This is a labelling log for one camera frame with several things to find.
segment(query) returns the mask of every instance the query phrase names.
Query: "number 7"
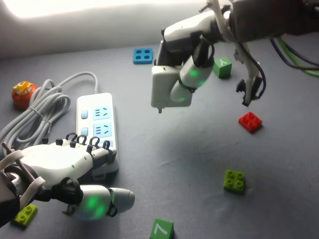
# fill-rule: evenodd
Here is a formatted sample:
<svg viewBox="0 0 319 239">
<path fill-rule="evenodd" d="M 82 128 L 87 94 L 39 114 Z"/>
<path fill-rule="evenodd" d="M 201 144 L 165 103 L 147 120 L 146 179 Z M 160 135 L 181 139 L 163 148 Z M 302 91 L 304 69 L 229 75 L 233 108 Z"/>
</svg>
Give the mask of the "number 7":
<svg viewBox="0 0 319 239">
<path fill-rule="evenodd" d="M 158 232 L 158 229 L 165 235 L 167 235 L 167 231 L 165 231 L 163 228 L 160 227 L 160 225 L 158 223 L 156 223 L 155 226 L 155 230 L 154 230 L 154 234 L 156 235 L 156 233 Z"/>
</svg>

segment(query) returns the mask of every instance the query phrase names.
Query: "gray cable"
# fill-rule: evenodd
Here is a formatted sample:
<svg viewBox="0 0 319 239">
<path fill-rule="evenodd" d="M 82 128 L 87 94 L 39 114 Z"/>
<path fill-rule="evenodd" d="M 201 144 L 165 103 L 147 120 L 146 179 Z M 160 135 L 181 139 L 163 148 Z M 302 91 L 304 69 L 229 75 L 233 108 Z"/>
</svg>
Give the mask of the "gray cable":
<svg viewBox="0 0 319 239">
<path fill-rule="evenodd" d="M 62 93 L 62 86 L 79 76 L 89 75 L 95 81 L 94 94 L 98 93 L 98 79 L 92 72 L 80 72 L 55 86 L 52 80 L 46 80 L 42 87 L 37 88 L 25 112 L 11 121 L 0 131 L 0 141 L 6 142 L 9 148 L 14 143 L 16 149 L 24 149 L 41 143 L 42 138 L 52 123 L 61 117 L 69 108 L 71 99 Z M 6 156 L 6 150 L 0 150 L 0 160 Z"/>
</svg>

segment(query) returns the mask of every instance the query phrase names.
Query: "orange toy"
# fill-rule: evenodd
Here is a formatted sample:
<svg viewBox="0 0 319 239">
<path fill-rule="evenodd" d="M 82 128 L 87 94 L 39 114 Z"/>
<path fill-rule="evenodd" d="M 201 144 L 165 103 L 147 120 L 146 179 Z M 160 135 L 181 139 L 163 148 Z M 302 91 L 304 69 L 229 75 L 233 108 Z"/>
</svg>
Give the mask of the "orange toy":
<svg viewBox="0 0 319 239">
<path fill-rule="evenodd" d="M 28 81 L 22 81 L 12 89 L 12 99 L 14 107 L 26 110 L 29 107 L 30 98 L 37 86 Z"/>
</svg>

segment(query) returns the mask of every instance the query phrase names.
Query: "lime green lego brick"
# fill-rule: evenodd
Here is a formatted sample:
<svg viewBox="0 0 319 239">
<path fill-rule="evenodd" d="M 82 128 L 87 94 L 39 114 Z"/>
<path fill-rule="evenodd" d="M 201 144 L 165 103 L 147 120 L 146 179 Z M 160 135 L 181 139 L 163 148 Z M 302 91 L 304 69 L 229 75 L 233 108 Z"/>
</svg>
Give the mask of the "lime green lego brick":
<svg viewBox="0 0 319 239">
<path fill-rule="evenodd" d="M 174 223 L 156 218 L 153 224 L 150 239 L 172 239 Z"/>
<path fill-rule="evenodd" d="M 213 71 L 220 79 L 226 79 L 230 77 L 232 63 L 228 57 L 224 56 L 215 59 Z"/>
<path fill-rule="evenodd" d="M 37 211 L 38 208 L 35 205 L 29 204 L 18 213 L 15 219 L 12 220 L 12 223 L 22 228 L 26 228 L 34 218 Z"/>
<path fill-rule="evenodd" d="M 245 173 L 235 170 L 226 170 L 224 189 L 235 193 L 244 193 Z"/>
</svg>

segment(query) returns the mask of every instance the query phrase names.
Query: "robotic arm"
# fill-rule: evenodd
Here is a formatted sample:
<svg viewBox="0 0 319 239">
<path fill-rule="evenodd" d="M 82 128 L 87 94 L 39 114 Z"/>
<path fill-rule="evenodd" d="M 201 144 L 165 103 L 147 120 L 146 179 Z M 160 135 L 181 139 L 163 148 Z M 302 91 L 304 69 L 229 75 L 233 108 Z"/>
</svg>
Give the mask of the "robotic arm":
<svg viewBox="0 0 319 239">
<path fill-rule="evenodd" d="M 64 214 L 82 220 L 113 217 L 132 208 L 135 196 L 130 190 L 79 184 L 103 165 L 117 168 L 117 151 L 109 141 L 99 148 L 98 141 L 86 145 L 85 136 L 72 134 L 71 140 L 67 135 L 53 144 L 17 151 L 2 144 L 7 156 L 0 161 L 0 227 L 33 200 L 57 199 L 68 204 Z"/>
<path fill-rule="evenodd" d="M 233 0 L 221 7 L 207 0 L 211 11 L 180 21 L 162 31 L 163 40 L 152 68 L 151 106 L 186 107 L 195 90 L 209 77 L 214 64 L 214 44 L 235 44 L 234 57 L 245 64 L 248 77 L 237 92 L 244 92 L 243 105 L 261 98 L 266 77 L 251 56 L 247 42 L 283 33 L 305 34 L 319 30 L 318 0 Z"/>
</svg>

